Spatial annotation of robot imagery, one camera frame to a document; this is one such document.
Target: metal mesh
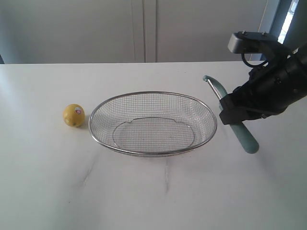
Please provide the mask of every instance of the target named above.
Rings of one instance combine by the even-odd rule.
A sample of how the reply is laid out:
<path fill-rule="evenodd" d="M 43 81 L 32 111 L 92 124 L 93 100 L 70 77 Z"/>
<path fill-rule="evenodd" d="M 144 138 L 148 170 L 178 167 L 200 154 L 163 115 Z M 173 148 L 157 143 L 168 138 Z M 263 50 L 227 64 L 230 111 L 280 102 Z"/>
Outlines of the metal mesh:
<path fill-rule="evenodd" d="M 92 113 L 89 128 L 100 144 L 130 155 L 175 155 L 209 141 L 216 118 L 199 100 L 168 92 L 111 98 Z"/>

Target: white table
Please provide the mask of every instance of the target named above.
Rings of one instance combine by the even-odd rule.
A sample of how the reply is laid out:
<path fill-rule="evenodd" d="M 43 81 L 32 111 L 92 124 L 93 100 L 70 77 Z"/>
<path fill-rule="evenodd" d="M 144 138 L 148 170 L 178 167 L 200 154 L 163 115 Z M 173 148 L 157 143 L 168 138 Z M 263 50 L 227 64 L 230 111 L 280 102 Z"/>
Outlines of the white table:
<path fill-rule="evenodd" d="M 134 91 L 196 97 L 218 116 L 204 74 L 230 92 L 242 62 L 0 66 L 0 229 L 305 230 L 307 99 L 245 124 L 260 143 L 243 151 L 218 117 L 211 141 L 169 158 L 138 158 L 71 128 L 68 104 L 87 115 Z"/>

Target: lemon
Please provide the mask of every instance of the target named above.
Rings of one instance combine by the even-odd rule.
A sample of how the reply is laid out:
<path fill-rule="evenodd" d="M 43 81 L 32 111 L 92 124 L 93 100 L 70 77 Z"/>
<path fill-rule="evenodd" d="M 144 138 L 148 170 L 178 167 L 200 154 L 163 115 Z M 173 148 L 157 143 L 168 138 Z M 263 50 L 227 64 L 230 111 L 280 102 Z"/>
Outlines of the lemon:
<path fill-rule="evenodd" d="M 84 110 L 78 104 L 70 104 L 63 112 L 63 119 L 68 126 L 78 127 L 85 120 Z"/>

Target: scuff mark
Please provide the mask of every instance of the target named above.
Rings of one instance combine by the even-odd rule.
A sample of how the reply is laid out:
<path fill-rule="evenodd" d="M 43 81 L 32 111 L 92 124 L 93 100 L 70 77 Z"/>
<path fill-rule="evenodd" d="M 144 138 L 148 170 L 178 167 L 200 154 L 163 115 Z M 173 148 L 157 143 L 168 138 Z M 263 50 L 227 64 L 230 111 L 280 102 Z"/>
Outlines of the scuff mark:
<path fill-rule="evenodd" d="M 93 168 L 94 168 L 94 166 L 95 166 L 95 164 L 96 164 L 96 162 L 97 162 L 97 160 L 98 160 L 98 157 L 99 157 L 99 154 L 97 154 L 97 155 L 94 157 L 91 166 L 90 166 L 89 169 L 87 170 L 87 173 L 85 174 L 85 176 L 84 176 L 84 178 L 83 178 L 83 180 L 82 180 L 82 187 L 85 187 L 86 182 L 87 182 L 88 178 L 90 177 L 90 175 L 91 175 L 91 173 L 92 173 L 92 171 L 93 171 Z"/>
<path fill-rule="evenodd" d="M 165 162 L 165 194 L 168 193 L 169 191 L 169 180 L 168 180 L 168 165 L 169 165 L 169 158 L 166 158 L 166 162 Z"/>

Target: teal peeler handle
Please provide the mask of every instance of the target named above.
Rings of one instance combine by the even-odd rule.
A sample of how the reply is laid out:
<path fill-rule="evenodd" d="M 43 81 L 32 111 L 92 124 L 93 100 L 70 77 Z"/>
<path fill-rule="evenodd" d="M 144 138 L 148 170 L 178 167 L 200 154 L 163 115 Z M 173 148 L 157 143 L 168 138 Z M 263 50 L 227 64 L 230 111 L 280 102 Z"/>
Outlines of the teal peeler handle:
<path fill-rule="evenodd" d="M 205 75 L 203 77 L 203 80 L 209 83 L 214 93 L 219 98 L 219 100 L 227 95 L 227 91 L 223 87 L 223 85 L 213 77 Z M 239 122 L 237 124 L 232 124 L 230 125 L 230 127 L 235 133 L 237 139 L 239 140 L 245 152 L 256 153 L 259 150 L 258 142 L 242 122 Z"/>

